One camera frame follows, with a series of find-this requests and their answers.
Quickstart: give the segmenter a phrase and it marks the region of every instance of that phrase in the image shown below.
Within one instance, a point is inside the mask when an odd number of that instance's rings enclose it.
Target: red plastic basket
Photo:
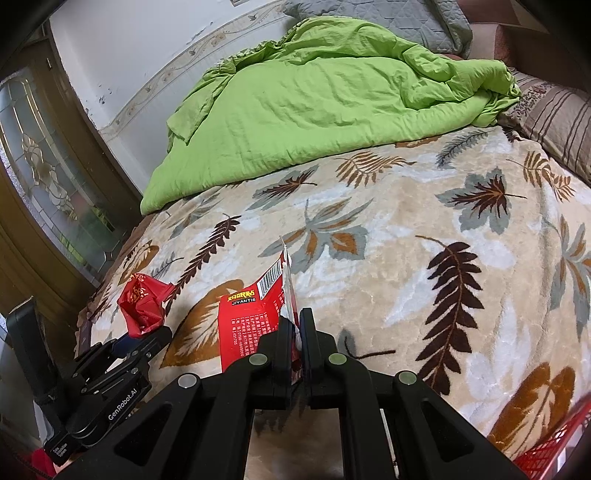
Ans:
[[[556,431],[544,442],[532,447],[519,455],[514,463],[521,468],[531,480],[547,479],[550,469],[557,460],[567,442],[582,425],[585,429],[591,421],[591,398],[565,420]]]

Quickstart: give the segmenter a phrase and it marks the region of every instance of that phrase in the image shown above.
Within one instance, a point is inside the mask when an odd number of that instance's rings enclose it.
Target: yellow brand logo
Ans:
[[[233,295],[228,297],[228,301],[237,300],[237,299],[250,299],[255,296],[254,290],[247,290],[247,291],[239,291]]]

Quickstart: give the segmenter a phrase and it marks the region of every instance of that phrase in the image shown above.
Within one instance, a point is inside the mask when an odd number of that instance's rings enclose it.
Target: floral wallpaper border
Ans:
[[[204,56],[222,48],[245,33],[270,23],[283,20],[282,0],[257,8],[238,17],[192,44],[154,75],[121,109],[113,121],[100,129],[105,141],[112,140],[154,99],[168,84],[195,65]]]

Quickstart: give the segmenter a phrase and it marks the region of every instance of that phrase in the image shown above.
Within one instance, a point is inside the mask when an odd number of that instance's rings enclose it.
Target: stained glass window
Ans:
[[[61,253],[98,286],[124,232],[100,208],[55,130],[30,69],[0,82],[0,157],[33,218]]]

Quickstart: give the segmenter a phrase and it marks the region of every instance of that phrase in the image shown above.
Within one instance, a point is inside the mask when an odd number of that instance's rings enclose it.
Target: wooden door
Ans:
[[[56,361],[77,314],[139,223],[122,174],[45,36],[0,72],[0,312],[35,296]]]

